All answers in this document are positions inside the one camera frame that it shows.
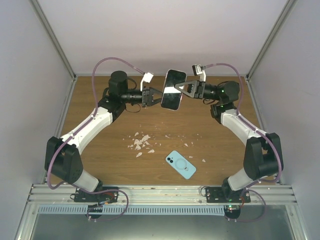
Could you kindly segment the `black phone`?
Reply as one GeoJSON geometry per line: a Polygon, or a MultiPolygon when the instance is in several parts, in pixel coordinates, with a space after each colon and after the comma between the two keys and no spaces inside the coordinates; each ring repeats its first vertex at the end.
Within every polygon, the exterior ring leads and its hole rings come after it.
{"type": "Polygon", "coordinates": [[[170,69],[168,71],[169,71],[169,79],[170,79],[171,86],[167,91],[168,107],[164,109],[176,111],[180,107],[183,94],[180,91],[176,90],[174,88],[174,85],[185,82],[187,79],[187,74],[183,71],[174,70],[174,69],[170,69]]]}

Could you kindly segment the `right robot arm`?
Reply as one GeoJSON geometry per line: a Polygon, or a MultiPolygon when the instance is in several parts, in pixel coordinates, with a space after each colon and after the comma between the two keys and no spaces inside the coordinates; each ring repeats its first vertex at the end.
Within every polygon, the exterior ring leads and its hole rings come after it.
{"type": "Polygon", "coordinates": [[[193,99],[215,101],[210,113],[219,124],[228,128],[245,146],[243,167],[227,177],[222,183],[221,196],[228,203],[234,202],[243,189],[267,177],[280,176],[284,168],[280,137],[267,133],[250,123],[235,106],[240,85],[235,81],[224,81],[218,85],[193,80],[175,84],[180,93],[193,99]]]}

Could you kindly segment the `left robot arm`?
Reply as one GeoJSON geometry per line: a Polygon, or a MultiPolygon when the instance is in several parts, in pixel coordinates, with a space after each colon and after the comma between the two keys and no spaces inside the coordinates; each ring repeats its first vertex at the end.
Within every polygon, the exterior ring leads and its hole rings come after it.
{"type": "Polygon", "coordinates": [[[149,72],[142,77],[140,85],[129,88],[132,78],[124,71],[111,74],[108,87],[103,90],[102,98],[96,103],[92,113],[76,128],[61,137],[51,137],[47,141],[44,169],[47,172],[47,184],[54,190],[58,184],[52,185],[51,176],[56,176],[63,183],[81,188],[92,202],[98,202],[103,197],[100,181],[88,173],[83,166],[81,154],[86,146],[106,127],[110,126],[126,110],[126,105],[151,107],[158,104],[162,92],[145,87],[153,75],[149,72]]]}

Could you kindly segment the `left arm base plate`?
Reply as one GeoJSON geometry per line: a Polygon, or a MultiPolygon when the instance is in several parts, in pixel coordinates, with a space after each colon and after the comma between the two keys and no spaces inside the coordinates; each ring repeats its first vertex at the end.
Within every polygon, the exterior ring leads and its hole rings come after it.
{"type": "Polygon", "coordinates": [[[106,191],[104,193],[92,194],[86,193],[82,190],[76,189],[75,193],[70,195],[70,199],[76,203],[98,203],[98,204],[111,204],[118,201],[118,190],[116,186],[103,186],[99,191],[106,191]]]}

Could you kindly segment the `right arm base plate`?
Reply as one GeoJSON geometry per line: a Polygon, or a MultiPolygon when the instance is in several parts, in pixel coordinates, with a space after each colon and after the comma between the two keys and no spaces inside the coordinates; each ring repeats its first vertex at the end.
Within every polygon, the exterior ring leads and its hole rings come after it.
{"type": "Polygon", "coordinates": [[[242,195],[242,190],[226,192],[221,186],[206,186],[205,197],[207,203],[242,204],[250,203],[250,196],[242,195]]]}

